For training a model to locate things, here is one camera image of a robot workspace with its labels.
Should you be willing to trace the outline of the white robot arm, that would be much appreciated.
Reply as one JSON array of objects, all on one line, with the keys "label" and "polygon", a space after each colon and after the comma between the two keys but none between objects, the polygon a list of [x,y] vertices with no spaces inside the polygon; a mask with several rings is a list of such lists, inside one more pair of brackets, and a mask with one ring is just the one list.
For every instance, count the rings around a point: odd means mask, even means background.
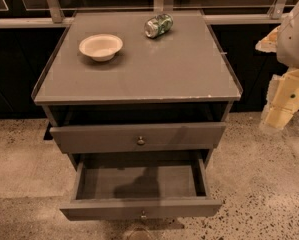
[{"label": "white robot arm", "polygon": [[299,1],[278,27],[258,41],[255,49],[274,52],[277,60],[288,67],[282,76],[272,76],[260,121],[263,131],[278,132],[299,110]]}]

